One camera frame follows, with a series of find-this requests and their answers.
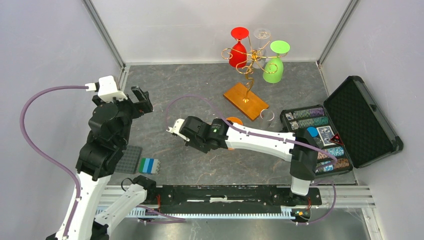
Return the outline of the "red wine glass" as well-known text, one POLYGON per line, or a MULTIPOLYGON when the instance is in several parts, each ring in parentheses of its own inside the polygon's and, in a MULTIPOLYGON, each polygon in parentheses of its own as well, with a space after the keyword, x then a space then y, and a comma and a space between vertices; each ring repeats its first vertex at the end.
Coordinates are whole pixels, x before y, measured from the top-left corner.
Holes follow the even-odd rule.
POLYGON ((231 36, 236 40, 236 44, 229 52, 229 64, 238 69, 243 68, 247 63, 247 50, 242 44, 242 40, 249 36, 249 31, 245 27, 235 27, 230 32, 231 36))

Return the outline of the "clear champagne flute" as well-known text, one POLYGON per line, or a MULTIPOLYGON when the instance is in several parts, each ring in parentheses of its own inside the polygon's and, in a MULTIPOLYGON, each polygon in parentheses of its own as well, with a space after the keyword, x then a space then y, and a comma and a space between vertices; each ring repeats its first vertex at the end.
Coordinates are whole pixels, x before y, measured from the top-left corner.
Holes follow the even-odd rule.
POLYGON ((263 109, 260 112, 260 128, 262 130, 267 130, 271 127, 274 119, 275 119, 275 114, 272 110, 270 109, 263 109))

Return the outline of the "orange wine glass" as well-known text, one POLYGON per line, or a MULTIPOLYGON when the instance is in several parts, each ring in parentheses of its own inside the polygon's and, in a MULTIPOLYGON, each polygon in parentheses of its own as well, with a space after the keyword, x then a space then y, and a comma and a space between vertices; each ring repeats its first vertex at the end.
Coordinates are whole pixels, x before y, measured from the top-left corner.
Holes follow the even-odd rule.
POLYGON ((243 122, 237 117, 233 117, 233 116, 227 117, 226 120, 229 121, 229 122, 232 122, 232 123, 237 123, 239 125, 243 125, 243 122))

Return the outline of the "blue green toy brick block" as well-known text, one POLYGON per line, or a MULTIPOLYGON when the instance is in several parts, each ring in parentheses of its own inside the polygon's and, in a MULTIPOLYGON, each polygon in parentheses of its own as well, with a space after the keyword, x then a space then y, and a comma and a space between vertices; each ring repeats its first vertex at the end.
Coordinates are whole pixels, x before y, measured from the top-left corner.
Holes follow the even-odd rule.
POLYGON ((157 174, 160 168, 160 161, 155 158, 142 158, 138 168, 140 174, 157 174))

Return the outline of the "blue dealer chip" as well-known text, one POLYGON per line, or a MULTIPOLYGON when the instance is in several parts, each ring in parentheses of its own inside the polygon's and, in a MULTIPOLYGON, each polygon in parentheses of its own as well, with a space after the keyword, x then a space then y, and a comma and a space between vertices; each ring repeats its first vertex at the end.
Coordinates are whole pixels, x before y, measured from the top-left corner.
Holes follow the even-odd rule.
POLYGON ((316 138, 319 135, 319 132, 316 127, 309 126, 306 128, 306 130, 309 132, 311 137, 316 138))

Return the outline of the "clear wine glass on rack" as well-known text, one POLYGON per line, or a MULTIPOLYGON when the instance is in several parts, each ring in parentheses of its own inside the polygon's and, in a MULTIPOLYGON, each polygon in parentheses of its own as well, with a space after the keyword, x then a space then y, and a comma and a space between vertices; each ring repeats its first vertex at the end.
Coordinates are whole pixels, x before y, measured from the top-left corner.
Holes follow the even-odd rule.
POLYGON ((258 28, 254 31, 254 41, 252 47, 257 51, 259 58, 253 63, 255 69, 263 68, 266 64, 266 45, 271 37, 271 31, 267 28, 258 28))

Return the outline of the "playing card deck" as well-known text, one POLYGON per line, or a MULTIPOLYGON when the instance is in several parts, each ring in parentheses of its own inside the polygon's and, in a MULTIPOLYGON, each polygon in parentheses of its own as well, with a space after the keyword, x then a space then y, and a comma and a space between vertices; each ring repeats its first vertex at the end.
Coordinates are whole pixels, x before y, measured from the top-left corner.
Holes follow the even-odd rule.
POLYGON ((332 146, 335 145, 335 143, 331 142, 331 139, 334 136, 334 132, 331 128, 331 126, 320 126, 316 128, 319 134, 320 139, 323 142, 324 146, 332 146))

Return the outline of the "black poker chip case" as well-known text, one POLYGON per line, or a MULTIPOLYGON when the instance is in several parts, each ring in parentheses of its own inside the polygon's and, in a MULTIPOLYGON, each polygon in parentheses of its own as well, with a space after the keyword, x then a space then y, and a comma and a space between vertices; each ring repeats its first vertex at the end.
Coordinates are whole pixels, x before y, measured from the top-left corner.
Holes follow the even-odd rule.
POLYGON ((323 104, 285 109, 279 118, 283 132, 331 126, 330 141, 335 145, 324 146, 319 135, 312 137, 323 150, 317 154, 318 177, 364 168, 404 149, 404 142, 357 75, 348 76, 323 104))

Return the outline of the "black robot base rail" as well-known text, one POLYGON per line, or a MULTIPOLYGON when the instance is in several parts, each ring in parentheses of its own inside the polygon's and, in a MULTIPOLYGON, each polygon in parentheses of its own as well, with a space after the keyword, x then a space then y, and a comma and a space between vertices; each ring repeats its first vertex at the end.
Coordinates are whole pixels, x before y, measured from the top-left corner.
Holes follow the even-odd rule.
POLYGON ((322 205, 320 190, 306 196, 287 185, 162 185, 150 187, 142 205, 163 214, 278 214, 281 207, 322 205))

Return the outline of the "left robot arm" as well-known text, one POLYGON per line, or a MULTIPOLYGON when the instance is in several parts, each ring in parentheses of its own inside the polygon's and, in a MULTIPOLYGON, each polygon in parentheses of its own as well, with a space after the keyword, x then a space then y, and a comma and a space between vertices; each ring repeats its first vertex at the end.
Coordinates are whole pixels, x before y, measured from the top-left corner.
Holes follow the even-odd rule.
POLYGON ((113 230, 136 207, 153 203, 157 190, 138 182, 130 185, 122 196, 105 211, 97 213, 103 191, 127 149, 134 119, 151 113, 153 105, 148 91, 131 88, 137 98, 116 87, 96 86, 92 101, 96 105, 88 121, 90 131, 76 162, 78 184, 62 227, 49 240, 107 240, 113 230))

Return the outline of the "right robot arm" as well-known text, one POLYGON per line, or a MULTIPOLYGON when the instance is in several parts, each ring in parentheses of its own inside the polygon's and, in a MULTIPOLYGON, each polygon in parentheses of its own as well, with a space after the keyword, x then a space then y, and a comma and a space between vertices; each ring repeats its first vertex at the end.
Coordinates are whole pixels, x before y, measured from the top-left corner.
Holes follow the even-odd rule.
POLYGON ((223 118, 208 124, 195 116, 177 119, 167 131, 182 138, 185 145, 208 153, 217 149, 249 150, 278 157, 290 163, 289 199, 302 204, 309 198, 309 188, 316 178, 320 149, 306 130, 272 132, 247 127, 223 118))

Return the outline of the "green wine glass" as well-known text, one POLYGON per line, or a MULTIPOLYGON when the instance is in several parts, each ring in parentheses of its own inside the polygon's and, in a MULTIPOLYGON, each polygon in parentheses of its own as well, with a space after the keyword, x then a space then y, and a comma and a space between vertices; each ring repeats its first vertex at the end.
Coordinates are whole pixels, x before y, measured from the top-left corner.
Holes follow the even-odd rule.
POLYGON ((291 46, 283 40, 275 40, 270 44, 270 49, 276 54, 268 58, 264 67, 262 77, 267 83, 276 84, 283 78, 284 64, 282 57, 286 56, 291 46))

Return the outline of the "grey lego baseplate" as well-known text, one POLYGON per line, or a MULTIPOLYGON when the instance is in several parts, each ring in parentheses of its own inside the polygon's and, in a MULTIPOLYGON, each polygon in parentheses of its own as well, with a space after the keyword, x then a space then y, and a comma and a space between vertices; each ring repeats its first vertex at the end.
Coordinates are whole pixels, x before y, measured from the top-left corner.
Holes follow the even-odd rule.
POLYGON ((123 156, 116 165, 115 172, 123 174, 135 174, 141 159, 143 148, 128 145, 123 151, 123 156))

